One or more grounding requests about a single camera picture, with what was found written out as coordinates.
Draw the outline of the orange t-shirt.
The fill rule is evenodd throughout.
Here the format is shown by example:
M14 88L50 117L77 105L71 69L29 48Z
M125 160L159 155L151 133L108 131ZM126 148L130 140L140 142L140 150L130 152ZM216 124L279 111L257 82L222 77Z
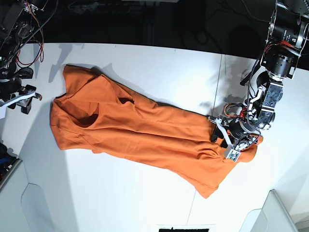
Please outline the orange t-shirt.
M204 198L236 166L211 142L214 125L203 115L155 101L101 72L63 69L66 92L54 99L50 127L61 150L88 149L170 170Z

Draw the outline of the clear panel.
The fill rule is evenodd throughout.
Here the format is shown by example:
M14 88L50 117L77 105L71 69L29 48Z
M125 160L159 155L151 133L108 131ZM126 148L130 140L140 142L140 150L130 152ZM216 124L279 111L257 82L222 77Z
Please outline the clear panel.
M21 196L21 206L31 232L55 232L43 189L28 183Z
M240 232L297 232L298 229L276 190L271 190L261 209L250 211Z

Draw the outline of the clear panel bottom left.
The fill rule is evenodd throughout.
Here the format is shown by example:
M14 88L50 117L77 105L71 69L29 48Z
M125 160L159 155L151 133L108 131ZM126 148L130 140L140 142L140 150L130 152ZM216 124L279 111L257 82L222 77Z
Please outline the clear panel bottom left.
M55 232L43 189L28 183L21 196L21 206L31 232Z

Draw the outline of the clear panel bottom right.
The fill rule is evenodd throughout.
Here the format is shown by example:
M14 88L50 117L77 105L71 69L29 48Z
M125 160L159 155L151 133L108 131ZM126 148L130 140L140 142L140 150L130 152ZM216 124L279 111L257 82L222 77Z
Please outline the clear panel bottom right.
M240 232L297 232L298 229L276 190L271 190L261 209L250 211Z

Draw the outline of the white tray bottom centre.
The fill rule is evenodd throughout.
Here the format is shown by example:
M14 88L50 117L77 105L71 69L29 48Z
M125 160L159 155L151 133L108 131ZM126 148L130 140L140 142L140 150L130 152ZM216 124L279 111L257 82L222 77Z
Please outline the white tray bottom centre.
M158 232L216 232L216 225L157 225Z

